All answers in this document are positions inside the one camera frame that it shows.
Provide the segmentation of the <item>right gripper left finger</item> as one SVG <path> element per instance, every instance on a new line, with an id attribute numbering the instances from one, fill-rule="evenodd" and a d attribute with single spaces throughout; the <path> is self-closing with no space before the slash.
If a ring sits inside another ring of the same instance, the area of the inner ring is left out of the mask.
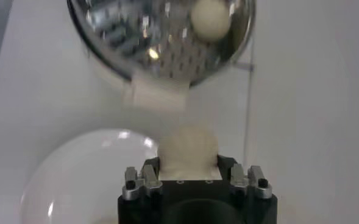
<path id="1" fill-rule="evenodd" d="M 124 173 L 125 185 L 122 189 L 122 198 L 126 201 L 134 201 L 142 195 L 152 197 L 162 194 L 163 183 L 158 179 L 160 159 L 155 157 L 147 159 L 140 173 L 134 167 L 127 167 Z"/>

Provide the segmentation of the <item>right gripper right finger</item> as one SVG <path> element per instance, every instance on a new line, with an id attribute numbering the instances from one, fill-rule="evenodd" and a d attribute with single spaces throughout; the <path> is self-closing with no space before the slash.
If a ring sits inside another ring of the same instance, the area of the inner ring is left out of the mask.
<path id="1" fill-rule="evenodd" d="M 227 180 L 234 190 L 248 194 L 251 189 L 256 198 L 268 200 L 272 198 L 272 186 L 263 174 L 260 166 L 250 166 L 247 174 L 234 158 L 218 155 L 218 169 L 223 180 Z"/>

